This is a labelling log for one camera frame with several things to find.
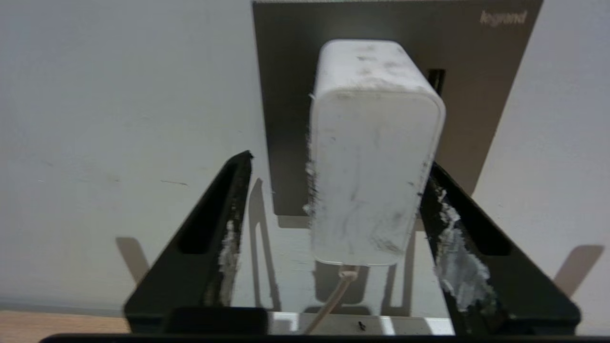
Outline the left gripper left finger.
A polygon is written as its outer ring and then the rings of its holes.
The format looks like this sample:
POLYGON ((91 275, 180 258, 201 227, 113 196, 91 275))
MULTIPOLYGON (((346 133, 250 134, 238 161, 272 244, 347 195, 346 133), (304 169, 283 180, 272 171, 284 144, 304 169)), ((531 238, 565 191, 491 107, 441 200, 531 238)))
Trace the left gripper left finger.
POLYGON ((157 333, 183 307, 231 304, 253 155, 229 158, 124 304, 132 333, 157 333))

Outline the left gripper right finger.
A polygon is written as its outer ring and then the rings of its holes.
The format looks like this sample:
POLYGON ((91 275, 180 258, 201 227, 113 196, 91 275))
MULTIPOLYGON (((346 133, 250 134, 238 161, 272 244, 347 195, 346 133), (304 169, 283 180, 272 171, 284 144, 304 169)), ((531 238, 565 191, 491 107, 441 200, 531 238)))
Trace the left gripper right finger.
POLYGON ((419 213, 456 334, 574 334, 580 309, 438 163, 419 213))

